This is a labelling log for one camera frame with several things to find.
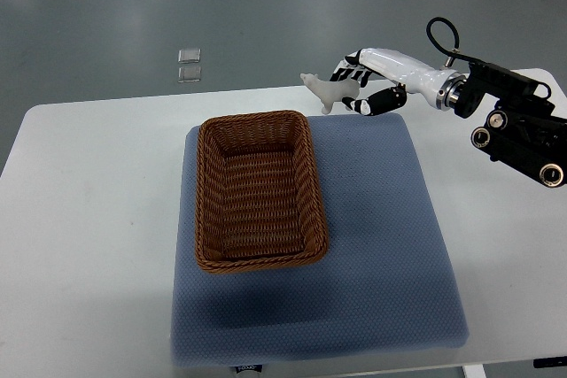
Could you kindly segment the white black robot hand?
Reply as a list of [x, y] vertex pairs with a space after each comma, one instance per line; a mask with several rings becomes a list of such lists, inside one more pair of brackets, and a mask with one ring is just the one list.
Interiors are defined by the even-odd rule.
[[466, 82], [466, 77], [453, 69], [435, 69], [396, 50], [366, 48], [345, 56], [330, 79], [357, 81], [364, 88], [372, 74], [393, 83], [364, 99], [346, 96], [342, 99], [348, 109], [364, 116], [377, 116], [405, 105], [408, 95], [423, 96], [437, 110], [451, 108], [450, 97]]

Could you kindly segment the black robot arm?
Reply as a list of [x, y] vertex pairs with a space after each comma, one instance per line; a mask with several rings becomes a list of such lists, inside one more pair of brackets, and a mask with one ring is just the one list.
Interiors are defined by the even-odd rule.
[[553, 115], [551, 88], [480, 60], [469, 62], [470, 74], [448, 97], [454, 113], [467, 119], [484, 96], [497, 99], [471, 143], [493, 162], [502, 162], [547, 188], [566, 183], [566, 119]]

